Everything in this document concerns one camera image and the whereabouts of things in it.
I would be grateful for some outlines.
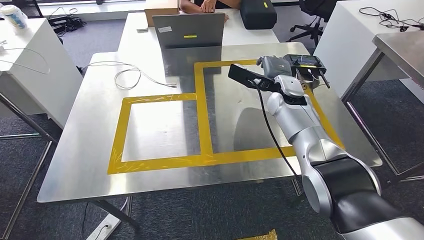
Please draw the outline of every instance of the person's hand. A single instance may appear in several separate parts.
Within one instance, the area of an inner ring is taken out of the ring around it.
[[[214,13],[216,4],[217,0],[204,0],[200,6],[200,9],[204,13]]]

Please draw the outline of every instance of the yellow sticker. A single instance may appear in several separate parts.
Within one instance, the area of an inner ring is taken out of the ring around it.
[[[266,235],[242,238],[239,240],[277,240],[277,233],[276,233],[276,230],[273,229],[272,231],[268,232],[268,234]]]
[[[316,68],[314,65],[300,65],[301,68]]]

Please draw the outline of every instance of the yellow tape square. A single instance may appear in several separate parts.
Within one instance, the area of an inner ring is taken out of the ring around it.
[[[181,93],[170,95],[155,96],[137,96],[125,97],[122,99],[122,106],[119,113],[119,119],[116,126],[115,137],[113,139],[112,150],[110,153],[109,166],[107,174],[131,173],[159,169],[173,169],[186,167],[201,167],[220,164],[232,164],[251,162],[267,159],[280,158],[280,153],[276,147],[253,149],[244,151],[220,152],[214,153],[211,141],[211,132],[208,118],[208,108],[206,101],[206,90],[204,82],[204,68],[216,68],[230,66],[231,64],[255,65],[256,60],[235,60],[235,61],[211,61],[197,62],[194,64],[194,93]],[[318,113],[321,124],[327,134],[338,145],[343,146],[330,122],[321,110],[317,100],[310,89],[306,89],[305,93],[309,95],[316,112]],[[128,123],[130,119],[130,111],[132,104],[155,103],[167,101],[196,101],[197,105],[197,124],[200,143],[200,154],[179,157],[165,157],[146,160],[122,161],[124,152],[124,144],[127,135]],[[295,156],[292,146],[281,147],[286,157]]]

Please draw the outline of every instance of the cardboard box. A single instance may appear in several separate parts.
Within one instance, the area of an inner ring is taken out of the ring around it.
[[[147,0],[144,11],[147,17],[148,26],[155,26],[152,16],[177,15],[180,14],[178,8],[178,0]]]

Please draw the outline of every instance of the white label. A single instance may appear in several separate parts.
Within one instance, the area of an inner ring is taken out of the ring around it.
[[[172,28],[170,26],[160,27],[157,29],[159,33],[172,32]]]

